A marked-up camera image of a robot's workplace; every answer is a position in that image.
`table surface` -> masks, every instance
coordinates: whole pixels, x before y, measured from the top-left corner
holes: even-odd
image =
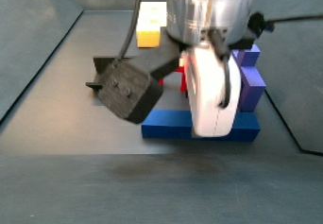
[[[300,153],[266,95],[253,144],[143,140],[106,109],[85,83],[130,18],[83,14],[0,126],[2,223],[321,223],[323,160]],[[179,83],[157,108],[189,109]]]

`yellow block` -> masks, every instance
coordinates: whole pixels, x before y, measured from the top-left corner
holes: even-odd
[[[167,3],[142,2],[137,25],[138,47],[159,46],[161,26],[167,26]]]

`white plastic part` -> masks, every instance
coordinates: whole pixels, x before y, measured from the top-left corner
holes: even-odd
[[[238,64],[231,57],[231,97],[223,109],[219,103],[225,95],[225,70],[214,47],[202,43],[190,53],[183,53],[183,60],[195,134],[202,137],[225,136],[233,129],[241,97],[242,76]]]

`black plastic part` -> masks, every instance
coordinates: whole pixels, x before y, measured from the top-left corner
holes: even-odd
[[[115,57],[95,57],[98,75],[94,83],[86,83],[114,114],[127,121],[142,123],[155,106],[163,87],[158,79],[179,66],[179,44],[162,28],[161,46],[145,49],[134,58],[115,63]]]
[[[166,77],[179,67],[179,44],[169,36],[167,28],[161,28],[159,47],[146,49],[145,53],[129,63],[150,72],[155,79]]]
[[[255,12],[250,16],[247,27],[255,33],[258,38],[263,31],[273,32],[276,29],[274,22],[266,21],[266,17],[261,12]]]
[[[99,83],[103,88],[98,97],[107,108],[118,117],[142,123],[163,94],[163,87],[150,73],[129,62],[118,67],[110,63],[99,75]]]
[[[95,91],[99,91],[103,88],[103,85],[97,82],[87,82],[86,86],[93,88]]]

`black cable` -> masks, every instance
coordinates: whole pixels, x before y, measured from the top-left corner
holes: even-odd
[[[119,52],[118,58],[115,59],[117,62],[121,62],[121,60],[125,58],[126,53],[127,53],[127,49],[129,49],[131,39],[133,39],[133,36],[134,36],[134,32],[135,32],[135,28],[137,28],[137,22],[138,22],[138,17],[139,17],[139,10],[141,10],[141,3],[142,3],[142,0],[137,0],[135,9],[134,9],[134,12],[133,12],[131,24],[130,24],[130,28],[129,28],[129,32],[127,32],[127,39],[126,39],[123,48]]]
[[[305,16],[296,16],[296,17],[286,17],[268,20],[269,23],[286,23],[286,22],[297,22],[297,21],[308,21],[308,20],[322,20],[323,14],[321,15],[305,15]]]
[[[230,68],[229,68],[229,58],[222,59],[225,66],[225,99],[219,103],[219,107],[227,108],[231,98],[231,82],[230,82]]]
[[[230,82],[230,68],[229,68],[229,59],[230,59],[230,49],[223,42],[219,30],[210,28],[207,32],[209,40],[211,45],[215,48],[215,54],[219,57],[223,68],[225,68],[225,98],[219,103],[219,107],[223,109],[227,108],[231,98],[231,82]]]

